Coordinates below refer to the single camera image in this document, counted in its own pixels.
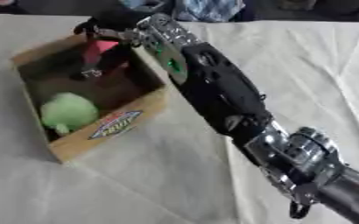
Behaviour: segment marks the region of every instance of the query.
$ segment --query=table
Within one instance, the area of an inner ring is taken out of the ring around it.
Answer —
[[[70,163],[54,163],[9,58],[66,37],[85,20],[0,15],[1,224],[297,222],[288,199],[207,126],[156,64],[169,85],[163,113]],[[359,24],[185,26],[249,75],[288,130],[325,131],[359,170]],[[347,223],[321,205],[301,223],[316,222]]]

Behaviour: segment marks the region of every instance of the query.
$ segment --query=wrinkled cloth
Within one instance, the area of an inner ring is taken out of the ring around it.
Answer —
[[[228,22],[245,3],[243,0],[177,0],[174,16],[183,21]]]
[[[348,224],[289,200],[167,84],[155,118],[67,164],[53,162],[9,58],[64,38],[85,17],[0,15],[0,224]],[[359,170],[359,23],[184,24],[237,64],[289,131],[313,126]]]

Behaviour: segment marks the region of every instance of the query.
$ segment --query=green ball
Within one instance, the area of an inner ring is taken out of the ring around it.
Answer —
[[[91,101],[72,93],[55,95],[40,108],[42,123],[64,136],[93,123],[99,118],[98,108]]]

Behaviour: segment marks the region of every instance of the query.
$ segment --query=box label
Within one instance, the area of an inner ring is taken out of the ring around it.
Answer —
[[[101,127],[99,127],[99,129],[88,139],[117,135],[126,130],[126,128],[128,128],[142,113],[143,111],[137,110],[113,115],[104,120]]]

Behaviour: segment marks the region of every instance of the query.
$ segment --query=green plush toy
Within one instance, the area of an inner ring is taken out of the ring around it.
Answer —
[[[72,93],[55,95],[40,108],[42,123],[64,136],[99,117],[98,109],[89,100]]]

